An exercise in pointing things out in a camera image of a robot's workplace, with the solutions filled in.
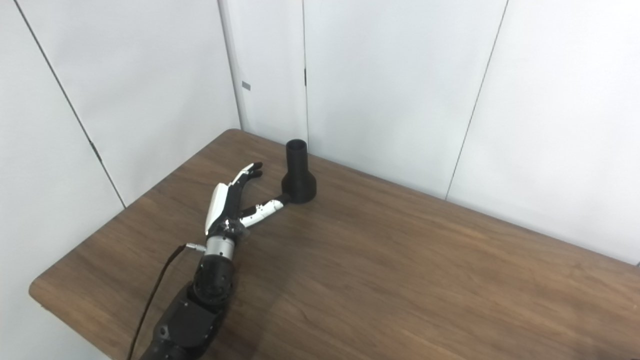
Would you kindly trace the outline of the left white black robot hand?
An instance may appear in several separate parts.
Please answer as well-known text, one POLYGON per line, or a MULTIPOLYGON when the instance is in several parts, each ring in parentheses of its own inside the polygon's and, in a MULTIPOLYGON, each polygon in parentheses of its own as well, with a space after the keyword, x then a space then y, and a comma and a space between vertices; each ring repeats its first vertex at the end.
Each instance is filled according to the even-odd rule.
POLYGON ((263 175, 262 167, 262 162, 252 162, 228 184, 218 183, 215 186, 205 221, 207 239, 215 236, 238 237, 246 228, 260 223, 290 203, 291 197, 282 193, 271 200, 242 209, 243 189, 250 180, 263 175))

